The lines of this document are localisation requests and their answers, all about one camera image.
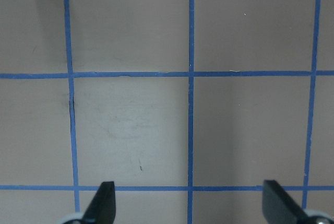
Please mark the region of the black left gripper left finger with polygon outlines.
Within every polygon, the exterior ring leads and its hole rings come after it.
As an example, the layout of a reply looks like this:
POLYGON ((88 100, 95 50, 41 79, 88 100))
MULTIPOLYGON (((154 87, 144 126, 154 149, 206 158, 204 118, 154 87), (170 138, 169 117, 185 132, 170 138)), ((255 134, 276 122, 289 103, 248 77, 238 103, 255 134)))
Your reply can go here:
POLYGON ((112 224, 116 216, 114 182, 102 182, 83 214, 83 223, 112 224))

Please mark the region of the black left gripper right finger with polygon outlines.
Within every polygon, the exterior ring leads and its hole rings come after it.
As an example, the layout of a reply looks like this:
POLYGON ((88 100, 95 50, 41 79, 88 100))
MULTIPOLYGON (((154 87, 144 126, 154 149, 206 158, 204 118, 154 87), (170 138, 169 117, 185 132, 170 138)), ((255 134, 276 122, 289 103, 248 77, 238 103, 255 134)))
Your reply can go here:
POLYGON ((305 211, 275 180, 264 180, 262 212, 269 224, 304 223, 308 219, 305 211))

